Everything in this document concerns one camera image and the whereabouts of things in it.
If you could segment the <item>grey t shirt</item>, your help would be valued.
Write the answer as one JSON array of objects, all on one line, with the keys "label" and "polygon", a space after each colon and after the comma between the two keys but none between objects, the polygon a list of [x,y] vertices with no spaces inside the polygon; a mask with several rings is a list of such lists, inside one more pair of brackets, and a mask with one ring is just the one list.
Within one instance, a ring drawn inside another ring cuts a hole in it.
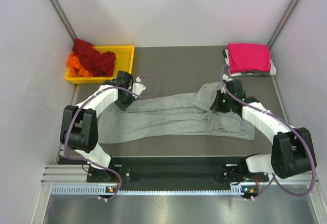
[{"label": "grey t shirt", "polygon": [[140,99],[126,111],[110,105],[100,115],[100,144],[117,144],[165,135],[209,135],[253,140],[255,129],[234,112],[211,110],[221,82],[195,93]]}]

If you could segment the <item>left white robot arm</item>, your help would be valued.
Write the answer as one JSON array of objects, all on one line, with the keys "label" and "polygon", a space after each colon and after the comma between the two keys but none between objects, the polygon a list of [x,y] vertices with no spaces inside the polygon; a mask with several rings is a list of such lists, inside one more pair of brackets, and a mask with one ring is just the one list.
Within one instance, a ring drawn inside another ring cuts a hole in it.
[{"label": "left white robot arm", "polygon": [[121,110],[128,108],[135,100],[137,86],[131,74],[119,71],[117,78],[104,82],[85,101],[63,110],[60,143],[64,150],[70,148],[79,153],[80,160],[99,169],[99,177],[107,182],[114,179],[116,169],[110,166],[111,156],[98,143],[98,117],[112,104]]}]

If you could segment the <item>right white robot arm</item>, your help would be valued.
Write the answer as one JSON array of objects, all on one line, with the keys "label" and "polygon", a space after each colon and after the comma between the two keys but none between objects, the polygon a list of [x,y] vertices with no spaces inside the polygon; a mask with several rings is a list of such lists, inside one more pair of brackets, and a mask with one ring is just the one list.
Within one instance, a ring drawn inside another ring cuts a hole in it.
[{"label": "right white robot arm", "polygon": [[265,155],[252,155],[243,159],[239,176],[252,180],[257,173],[273,173],[281,179],[296,176],[316,168],[316,158],[311,133],[306,128],[295,128],[282,122],[258,99],[246,96],[240,80],[226,80],[217,91],[212,109],[233,112],[252,124],[272,144],[272,151]]}]

